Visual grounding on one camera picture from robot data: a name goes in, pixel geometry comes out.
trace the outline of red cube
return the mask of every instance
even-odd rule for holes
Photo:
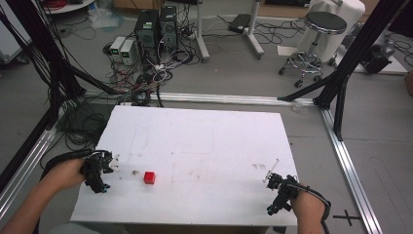
[[[145,176],[143,177],[143,181],[146,184],[155,184],[155,173],[145,172]]]

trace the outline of stool seat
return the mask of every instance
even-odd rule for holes
[[[310,12],[304,17],[308,27],[325,34],[341,34],[347,23],[339,16],[328,12]]]

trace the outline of computer tower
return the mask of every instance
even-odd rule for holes
[[[164,51],[176,51],[178,49],[178,37],[175,6],[165,6],[161,8],[160,23],[164,41]]]
[[[134,34],[142,64],[158,64],[158,51],[162,51],[158,10],[142,10],[137,18]]]

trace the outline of red object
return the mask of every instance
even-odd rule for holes
[[[146,184],[155,184],[155,173],[145,172],[145,176],[143,177],[143,181]]]

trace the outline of person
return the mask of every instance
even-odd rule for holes
[[[57,164],[35,185],[12,218],[0,230],[0,234],[31,234],[37,221],[52,198],[60,191],[71,188],[85,177],[79,173],[84,160],[73,159]],[[321,218],[324,204],[315,196],[299,191],[291,199],[292,209],[297,216],[298,234],[321,233]]]

